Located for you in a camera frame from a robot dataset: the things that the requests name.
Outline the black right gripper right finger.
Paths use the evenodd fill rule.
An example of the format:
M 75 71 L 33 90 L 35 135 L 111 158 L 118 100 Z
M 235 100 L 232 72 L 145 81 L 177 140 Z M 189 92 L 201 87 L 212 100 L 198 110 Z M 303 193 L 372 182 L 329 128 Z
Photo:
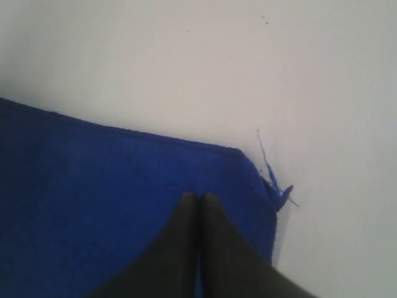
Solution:
M 243 237 L 213 194 L 202 197 L 200 262 L 204 297 L 309 297 Z

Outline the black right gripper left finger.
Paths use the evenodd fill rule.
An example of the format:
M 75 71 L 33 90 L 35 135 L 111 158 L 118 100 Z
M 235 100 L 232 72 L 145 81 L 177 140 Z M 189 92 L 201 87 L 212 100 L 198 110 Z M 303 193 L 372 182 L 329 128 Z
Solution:
M 199 198 L 186 192 L 159 235 L 89 297 L 194 297 L 199 248 Z

